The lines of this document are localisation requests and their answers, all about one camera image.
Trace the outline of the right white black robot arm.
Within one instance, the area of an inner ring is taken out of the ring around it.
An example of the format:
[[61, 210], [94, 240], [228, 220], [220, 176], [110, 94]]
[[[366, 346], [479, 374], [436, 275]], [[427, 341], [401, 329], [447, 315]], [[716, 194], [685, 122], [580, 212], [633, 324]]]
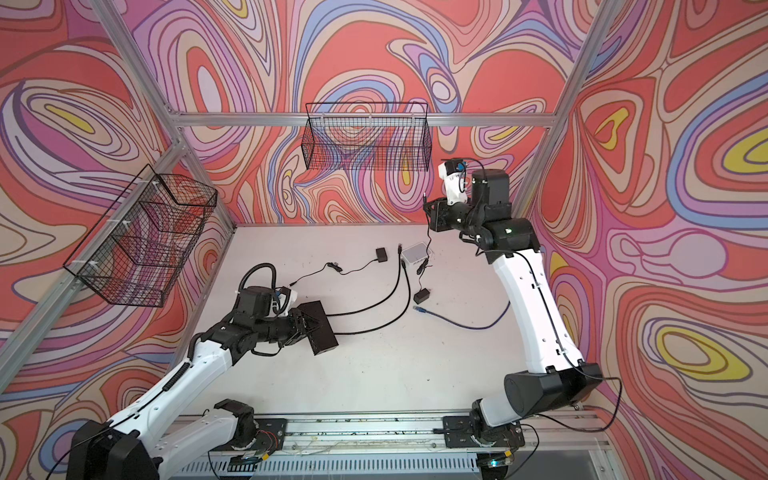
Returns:
[[424, 204], [430, 230], [456, 230], [486, 258], [523, 340], [525, 370], [506, 375], [502, 391], [475, 401], [469, 414], [473, 439], [492, 445], [520, 420], [582, 401], [604, 376], [598, 364], [583, 358], [557, 311], [532, 223], [511, 213], [508, 174], [469, 172], [465, 161], [452, 159], [438, 175], [445, 195]]

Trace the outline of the black network switch box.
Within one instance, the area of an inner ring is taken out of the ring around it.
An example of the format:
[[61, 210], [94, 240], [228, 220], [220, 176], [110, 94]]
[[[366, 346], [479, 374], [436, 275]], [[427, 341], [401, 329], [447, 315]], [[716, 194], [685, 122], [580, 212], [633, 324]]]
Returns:
[[329, 352], [339, 345], [320, 301], [302, 303], [298, 309], [303, 315], [307, 339], [315, 356]]

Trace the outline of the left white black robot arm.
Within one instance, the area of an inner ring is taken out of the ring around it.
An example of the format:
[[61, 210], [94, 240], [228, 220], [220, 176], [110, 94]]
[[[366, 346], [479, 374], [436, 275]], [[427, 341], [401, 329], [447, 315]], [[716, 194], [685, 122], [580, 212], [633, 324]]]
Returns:
[[306, 329], [296, 297], [275, 281], [271, 263], [241, 278], [232, 310], [193, 336], [185, 358], [138, 400], [104, 422], [87, 421], [67, 453], [69, 479], [169, 479], [219, 446], [253, 449], [259, 427], [252, 407], [225, 399], [174, 433], [168, 431], [210, 384], [260, 343], [283, 348]]

